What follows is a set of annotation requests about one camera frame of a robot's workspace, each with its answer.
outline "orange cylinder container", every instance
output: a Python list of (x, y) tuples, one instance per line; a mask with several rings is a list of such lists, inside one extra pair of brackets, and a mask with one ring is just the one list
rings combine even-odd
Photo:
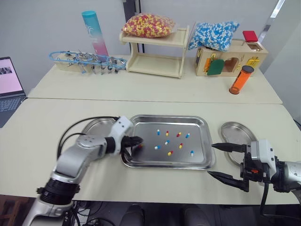
[(251, 66), (243, 66), (235, 82), (229, 89), (229, 92), (232, 94), (238, 94), (241, 91), (244, 84), (246, 83), (246, 81), (248, 80), (248, 78), (251, 76), (253, 71), (254, 68), (252, 68)]

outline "white table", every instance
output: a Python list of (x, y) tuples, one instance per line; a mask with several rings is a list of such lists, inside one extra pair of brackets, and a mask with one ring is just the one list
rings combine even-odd
[[(280, 160), (301, 160), (301, 132), (282, 105), (27, 99), (0, 130), (0, 194), (36, 197), (36, 188), (45, 185), (55, 165), (59, 137), (72, 123), (91, 116), (136, 114), (200, 116), (207, 121), (214, 143), (222, 141), (218, 130), (223, 123), (238, 121), (258, 139), (268, 139)], [(215, 154), (211, 170), (239, 178), (239, 167), (224, 152)], [(203, 170), (130, 168), (119, 156), (107, 156), (91, 164), (75, 199), (260, 204), (262, 193), (263, 187), (255, 182), (245, 193)], [(291, 203), (298, 203), (292, 193), (277, 193), (270, 186), (267, 204)]]
[(229, 92), (235, 77), (196, 76), (194, 58), (185, 59), (181, 79), (119, 71), (81, 74), (54, 66), (28, 95), (31, 98), (192, 103), (282, 104), (257, 70), (238, 95)]

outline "bag of blue and white capsules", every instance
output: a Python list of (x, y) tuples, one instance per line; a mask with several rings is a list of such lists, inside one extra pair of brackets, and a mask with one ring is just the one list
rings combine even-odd
[(217, 24), (196, 23), (190, 35), (188, 49), (206, 46), (226, 52), (238, 27), (239, 23), (234, 21)]

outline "wooden shape sorter box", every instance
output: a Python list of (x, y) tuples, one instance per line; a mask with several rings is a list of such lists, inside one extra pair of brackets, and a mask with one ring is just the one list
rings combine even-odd
[[(256, 71), (268, 51), (259, 42), (245, 42), (244, 40), (233, 40), (228, 52), (221, 52), (207, 47), (199, 47), (197, 50), (195, 67), (197, 76), (218, 75), (238, 76), (241, 67), (248, 65)], [(223, 60), (222, 68), (210, 68), (215, 60)]]

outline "green shape piece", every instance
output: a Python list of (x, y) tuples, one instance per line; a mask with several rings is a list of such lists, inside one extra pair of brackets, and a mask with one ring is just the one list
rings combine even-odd
[(207, 75), (216, 75), (221, 74), (222, 69), (224, 68), (224, 60), (217, 59), (211, 62)]

